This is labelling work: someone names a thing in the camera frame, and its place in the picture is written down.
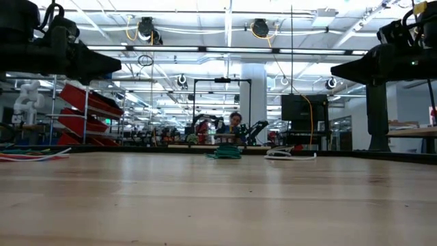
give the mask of wooden tabletop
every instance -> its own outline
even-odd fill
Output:
[[[0,245],[432,245],[437,166],[88,153],[0,163]]]
[[[389,131],[388,137],[437,137],[437,126]]]

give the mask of green cable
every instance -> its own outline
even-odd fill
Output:
[[[219,146],[214,154],[207,154],[213,159],[241,159],[241,150],[237,146],[222,145]]]

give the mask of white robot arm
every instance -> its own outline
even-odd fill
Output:
[[[44,96],[38,93],[39,81],[22,85],[20,96],[15,100],[13,124],[34,125],[36,120],[36,109],[44,106]],[[27,111],[27,119],[24,121],[24,112]]]

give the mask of white column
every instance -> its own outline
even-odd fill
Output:
[[[252,79],[251,125],[259,120],[267,120],[267,73],[264,64],[242,64],[241,79]],[[242,123],[249,123],[249,84],[240,82],[240,113]],[[267,142],[264,129],[257,138],[262,143]]]

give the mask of black monitor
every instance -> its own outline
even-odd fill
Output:
[[[325,120],[325,105],[328,104],[327,95],[307,95],[305,96],[311,103],[313,110],[313,125]],[[311,128],[311,116],[309,103],[301,95],[282,95],[281,96],[281,119],[292,122],[294,130],[309,130]]]

